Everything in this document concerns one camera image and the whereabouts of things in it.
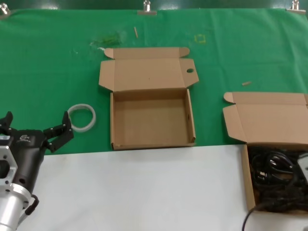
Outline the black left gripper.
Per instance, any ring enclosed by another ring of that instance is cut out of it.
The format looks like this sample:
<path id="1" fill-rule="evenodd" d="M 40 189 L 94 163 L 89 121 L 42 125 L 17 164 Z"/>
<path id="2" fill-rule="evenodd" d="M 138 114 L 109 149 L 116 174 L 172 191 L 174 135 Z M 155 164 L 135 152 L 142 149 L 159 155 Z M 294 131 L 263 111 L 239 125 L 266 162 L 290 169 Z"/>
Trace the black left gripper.
<path id="1" fill-rule="evenodd" d="M 8 111 L 0 119 L 0 134 L 11 134 L 13 114 Z M 71 120 L 65 111 L 62 123 L 58 126 L 41 130 L 13 130 L 13 141 L 10 150 L 17 163 L 13 183 L 21 185 L 29 192 L 33 192 L 46 148 L 52 153 L 60 149 L 74 138 Z"/>

